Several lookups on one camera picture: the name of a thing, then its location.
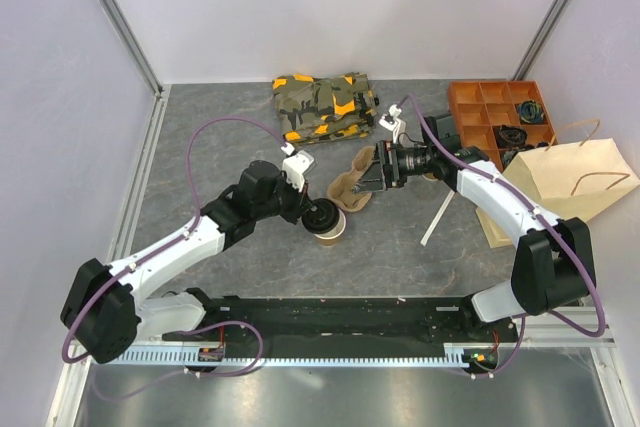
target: cardboard bag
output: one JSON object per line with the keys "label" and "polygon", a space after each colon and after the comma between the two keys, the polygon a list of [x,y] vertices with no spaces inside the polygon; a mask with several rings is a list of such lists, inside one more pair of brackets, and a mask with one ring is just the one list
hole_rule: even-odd
{"label": "cardboard bag", "polygon": [[[613,139],[589,140],[599,120],[566,128],[588,122],[597,126],[583,142],[520,152],[504,171],[533,201],[563,219],[579,217],[586,222],[640,184]],[[486,213],[478,209],[477,214],[492,248],[511,244]]]}

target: rope handle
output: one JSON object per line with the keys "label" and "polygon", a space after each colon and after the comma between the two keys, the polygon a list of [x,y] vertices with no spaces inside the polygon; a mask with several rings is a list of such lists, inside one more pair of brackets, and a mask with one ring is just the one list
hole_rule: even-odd
{"label": "rope handle", "polygon": [[[588,120],[581,120],[580,122],[574,122],[573,124],[569,124],[569,125],[565,125],[564,127],[560,127],[560,129],[558,129],[557,132],[562,132],[563,130],[572,129],[573,127],[578,127],[580,125],[592,124],[592,123],[595,123],[596,126],[591,131],[591,133],[587,136],[587,138],[584,139],[582,142],[580,142],[579,147],[582,147],[585,144],[585,142],[587,140],[591,139],[591,137],[593,137],[593,134],[595,134],[596,131],[600,128],[600,119],[588,119]],[[545,152],[547,150],[549,150],[551,148],[551,146],[553,145],[553,143],[556,141],[557,132],[553,133],[553,137],[551,137],[551,142],[549,142],[549,145],[547,146],[547,148],[544,149]]]}
{"label": "rope handle", "polygon": [[578,190],[578,185],[580,185],[580,182],[582,182],[582,179],[584,179],[585,177],[590,177],[592,175],[621,175],[622,177],[620,177],[618,180],[616,180],[611,185],[609,185],[609,187],[604,189],[604,190],[609,190],[614,185],[618,185],[623,180],[629,178],[631,174],[627,174],[625,172],[590,172],[588,174],[584,174],[578,179],[578,181],[576,182],[576,185],[573,187],[573,190],[571,191],[571,197],[573,197],[573,194],[575,194],[576,190]]}

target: camouflage bag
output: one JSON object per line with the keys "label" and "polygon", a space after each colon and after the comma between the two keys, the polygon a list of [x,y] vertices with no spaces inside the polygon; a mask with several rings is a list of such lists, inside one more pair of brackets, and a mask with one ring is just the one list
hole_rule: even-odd
{"label": "camouflage bag", "polygon": [[374,96],[365,74],[328,79],[284,75],[272,83],[282,134],[289,142],[312,144],[369,135],[374,126]]}

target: wall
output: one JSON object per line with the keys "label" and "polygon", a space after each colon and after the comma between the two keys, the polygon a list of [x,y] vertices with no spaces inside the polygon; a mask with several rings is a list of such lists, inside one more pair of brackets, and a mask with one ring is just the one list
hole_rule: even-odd
{"label": "wall", "polygon": [[[534,65],[537,80],[561,126],[599,117],[598,138],[612,137],[640,172],[640,0],[572,0]],[[581,131],[561,136],[578,140]],[[640,191],[590,222],[598,287],[628,377],[640,394]]]}
{"label": "wall", "polygon": [[118,0],[163,82],[508,77],[552,0]]}
{"label": "wall", "polygon": [[98,0],[0,0],[0,412],[43,425],[75,271],[105,259],[153,106]]}

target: orange compartment tray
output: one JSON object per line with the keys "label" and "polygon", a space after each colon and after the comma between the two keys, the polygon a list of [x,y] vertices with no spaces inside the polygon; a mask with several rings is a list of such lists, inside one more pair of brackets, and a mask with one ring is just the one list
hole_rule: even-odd
{"label": "orange compartment tray", "polygon": [[[449,110],[453,114],[463,147],[485,151],[504,170],[502,154],[493,127],[510,125],[527,132],[527,144],[550,142],[554,136],[549,112],[533,81],[456,81],[449,85]],[[539,124],[520,122],[517,106],[525,100],[542,105],[544,120]]]}

